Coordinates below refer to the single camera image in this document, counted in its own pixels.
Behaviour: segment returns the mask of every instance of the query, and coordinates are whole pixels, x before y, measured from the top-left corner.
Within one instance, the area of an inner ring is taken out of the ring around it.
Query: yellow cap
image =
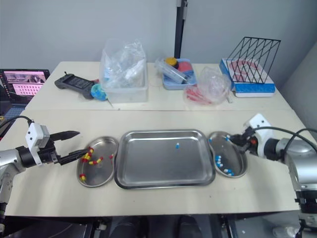
[[[167,64],[169,64],[170,66],[175,66],[177,65],[177,59],[175,59],[174,57],[168,57],[166,58],[165,62]]]

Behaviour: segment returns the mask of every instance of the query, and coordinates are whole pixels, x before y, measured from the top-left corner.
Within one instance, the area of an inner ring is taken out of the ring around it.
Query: table
[[[204,67],[219,70],[218,64],[193,64],[198,77]],[[271,98],[237,98],[231,93],[233,103],[223,102],[218,106],[188,105],[183,100],[182,90],[166,90],[161,75],[153,63],[148,63],[149,99],[145,103],[113,104],[87,100],[82,95],[58,89],[54,82],[64,75],[73,73],[88,80],[99,78],[99,62],[61,62],[52,72],[41,90],[26,107],[27,110],[169,110],[169,111],[239,111],[239,110],[291,110],[278,90]]]
[[[304,125],[292,110],[259,111],[274,126],[296,131]],[[64,156],[86,146],[99,136],[119,139],[130,130],[189,129],[206,136],[217,130],[243,131],[243,123],[255,111],[103,111],[26,110],[23,115],[44,124],[50,133],[77,130],[81,134],[55,143]],[[27,123],[17,120],[0,150],[21,145]],[[275,133],[276,138],[285,136]],[[312,137],[303,133],[308,139]],[[248,156],[249,167],[241,178],[219,174],[207,186],[125,190],[114,180],[97,188],[82,186],[76,178],[76,164],[32,167],[17,175],[6,215],[14,216],[121,216],[154,214],[249,213],[298,209],[287,167]]]

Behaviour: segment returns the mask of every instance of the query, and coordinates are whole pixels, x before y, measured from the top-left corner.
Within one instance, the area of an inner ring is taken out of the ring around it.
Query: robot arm
[[[274,139],[273,130],[255,128],[270,126],[268,121],[257,114],[244,124],[243,134],[230,137],[243,152],[269,160],[279,161],[288,166],[296,192],[295,202],[300,205],[299,220],[301,230],[296,237],[317,236],[317,153],[316,149],[302,140],[294,140],[287,151],[289,139]]]
[[[4,231],[4,212],[10,199],[14,176],[35,165],[64,165],[82,157],[87,149],[61,157],[54,146],[54,141],[70,139],[78,134],[77,131],[64,131],[50,135],[46,126],[32,122],[25,136],[29,148],[20,146],[0,151],[0,236]]]

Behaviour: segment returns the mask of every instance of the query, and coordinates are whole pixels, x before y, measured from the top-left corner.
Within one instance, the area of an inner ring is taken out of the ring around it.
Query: wire rack
[[[244,37],[226,59],[234,82],[265,83],[280,40]]]

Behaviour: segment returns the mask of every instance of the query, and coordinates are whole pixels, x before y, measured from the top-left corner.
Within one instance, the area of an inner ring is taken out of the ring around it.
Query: blue plastic tray
[[[189,62],[189,59],[177,59],[178,62]],[[191,77],[190,81],[187,84],[178,84],[175,81],[171,80],[168,76],[163,74],[163,85],[167,90],[182,90],[186,86],[192,86],[197,84],[196,76],[193,70],[183,72],[185,75]]]

